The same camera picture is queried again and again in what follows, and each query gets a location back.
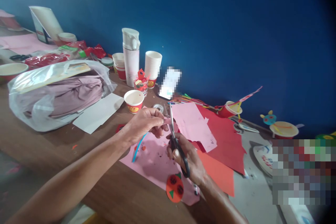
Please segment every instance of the hand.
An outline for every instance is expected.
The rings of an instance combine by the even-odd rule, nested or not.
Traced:
[[[163,131],[168,131],[164,116],[156,108],[143,108],[123,127],[121,131],[131,145],[136,144],[147,132],[152,132],[156,138],[163,136]]]
[[[197,154],[195,147],[181,133],[175,133],[175,137],[178,139],[178,142],[185,156],[187,157],[190,169],[190,180],[196,185],[200,186],[206,178],[207,172],[202,164],[202,161],[200,160],[200,157]],[[179,151],[175,149],[172,152],[170,143],[167,147],[167,154],[169,159],[174,159],[183,170],[186,170]]]

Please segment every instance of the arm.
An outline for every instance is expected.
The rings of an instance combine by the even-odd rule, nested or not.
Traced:
[[[217,223],[245,224],[247,220],[239,213],[235,206],[229,200],[229,197],[223,193],[218,185],[207,174],[195,147],[181,134],[175,133],[176,138],[186,154],[190,168],[190,180],[199,186],[202,191]],[[167,147],[168,157],[174,159],[182,169],[185,169],[179,151],[172,152],[170,144]]]
[[[63,218],[93,188],[104,173],[148,131],[157,138],[168,131],[155,108],[140,110],[116,135],[49,180],[7,224],[52,223]]]

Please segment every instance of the paper plate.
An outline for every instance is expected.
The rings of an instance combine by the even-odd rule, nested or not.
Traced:
[[[272,145],[254,146],[253,153],[262,170],[273,176],[273,150]]]

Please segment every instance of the white thermos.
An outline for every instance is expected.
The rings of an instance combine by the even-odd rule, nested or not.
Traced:
[[[130,28],[122,29],[122,47],[124,50],[127,85],[133,87],[139,71],[139,32]]]

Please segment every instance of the blue wall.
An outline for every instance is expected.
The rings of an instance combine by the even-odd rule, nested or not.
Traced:
[[[336,130],[335,34],[325,0],[0,0],[34,29],[29,5],[53,9],[61,26],[88,45],[122,51],[123,27],[140,32],[145,52],[182,70],[180,91],[212,105],[263,89],[243,103],[259,114],[306,125],[301,138]]]

